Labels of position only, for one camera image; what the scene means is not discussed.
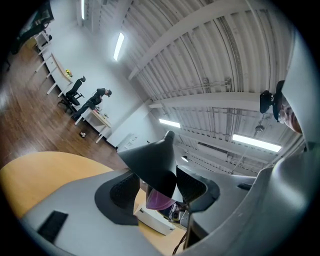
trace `black cable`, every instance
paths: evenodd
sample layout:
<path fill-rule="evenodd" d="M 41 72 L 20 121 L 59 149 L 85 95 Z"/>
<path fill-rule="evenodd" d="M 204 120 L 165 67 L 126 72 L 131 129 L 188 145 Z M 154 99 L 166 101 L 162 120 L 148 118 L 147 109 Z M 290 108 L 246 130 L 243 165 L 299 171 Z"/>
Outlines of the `black cable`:
<path fill-rule="evenodd" d="M 187 232 L 183 235 L 178 245 L 174 248 L 172 255 L 175 255 L 177 250 L 179 249 L 179 246 L 186 240 Z"/>

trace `fluorescent light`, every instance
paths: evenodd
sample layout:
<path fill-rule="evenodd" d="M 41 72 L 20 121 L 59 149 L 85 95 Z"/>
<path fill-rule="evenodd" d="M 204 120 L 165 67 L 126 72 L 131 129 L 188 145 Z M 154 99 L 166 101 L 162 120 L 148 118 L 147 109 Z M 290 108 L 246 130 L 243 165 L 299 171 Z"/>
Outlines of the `fluorescent light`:
<path fill-rule="evenodd" d="M 182 160 L 186 161 L 187 163 L 189 163 L 188 159 L 186 156 L 181 156 Z"/>
<path fill-rule="evenodd" d="M 180 123 L 159 119 L 160 123 L 180 128 Z"/>
<path fill-rule="evenodd" d="M 85 19 L 85 0 L 81 0 L 81 17 Z"/>
<path fill-rule="evenodd" d="M 271 143 L 257 140 L 254 138 L 244 137 L 244 136 L 237 135 L 237 134 L 234 134 L 232 136 L 232 139 L 237 142 L 243 142 L 246 144 L 250 144 L 250 145 L 257 146 L 259 148 L 263 148 L 266 150 L 271 150 L 274 152 L 279 152 L 279 150 L 281 149 L 281 146 L 279 146 L 279 145 L 271 144 Z"/>
<path fill-rule="evenodd" d="M 116 42 L 116 46 L 115 46 L 115 50 L 114 50 L 114 55 L 113 55 L 113 58 L 117 61 L 118 59 L 118 55 L 119 55 L 119 52 L 120 52 L 120 48 L 121 48 L 121 45 L 123 43 L 125 39 L 125 36 L 120 33 L 119 34 L 119 37 L 118 37 L 118 42 Z"/>

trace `pink object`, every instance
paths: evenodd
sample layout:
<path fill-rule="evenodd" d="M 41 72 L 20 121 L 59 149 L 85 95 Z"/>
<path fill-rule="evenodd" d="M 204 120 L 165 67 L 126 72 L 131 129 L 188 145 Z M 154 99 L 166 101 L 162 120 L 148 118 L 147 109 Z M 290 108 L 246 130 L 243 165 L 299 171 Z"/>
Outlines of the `pink object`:
<path fill-rule="evenodd" d="M 164 210 L 168 207 L 172 206 L 176 201 L 161 194 L 155 189 L 152 189 L 148 198 L 146 199 L 145 206 L 147 209 L 150 210 Z"/>

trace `brown hardwood floor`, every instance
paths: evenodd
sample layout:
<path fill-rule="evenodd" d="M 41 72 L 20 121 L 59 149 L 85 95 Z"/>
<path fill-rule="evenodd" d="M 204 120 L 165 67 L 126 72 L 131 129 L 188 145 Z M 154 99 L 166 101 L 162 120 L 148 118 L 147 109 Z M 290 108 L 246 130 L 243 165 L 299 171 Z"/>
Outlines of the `brown hardwood floor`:
<path fill-rule="evenodd" d="M 97 132 L 86 122 L 75 122 L 57 105 L 59 89 L 49 95 L 53 81 L 48 71 L 36 68 L 42 59 L 34 50 L 23 47 L 10 57 L 11 68 L 0 81 L 0 169 L 10 161 L 33 152 L 60 151 L 83 156 L 112 169 L 126 167 L 117 152 L 104 140 L 98 144 Z M 85 130 L 86 137 L 79 136 Z"/>

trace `round wooden table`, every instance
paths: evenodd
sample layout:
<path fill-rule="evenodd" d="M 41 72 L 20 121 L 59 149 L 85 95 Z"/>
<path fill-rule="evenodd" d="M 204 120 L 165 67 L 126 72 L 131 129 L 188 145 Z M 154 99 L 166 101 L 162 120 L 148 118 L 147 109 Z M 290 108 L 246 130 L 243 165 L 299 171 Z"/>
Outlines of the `round wooden table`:
<path fill-rule="evenodd" d="M 61 186 L 79 179 L 112 171 L 83 156 L 64 152 L 37 152 L 21 156 L 0 170 L 0 184 L 15 215 L 20 219 L 28 210 Z M 146 200 L 140 189 L 135 207 Z M 139 221 L 140 231 L 161 253 L 171 255 L 185 231 L 176 228 L 162 235 Z"/>

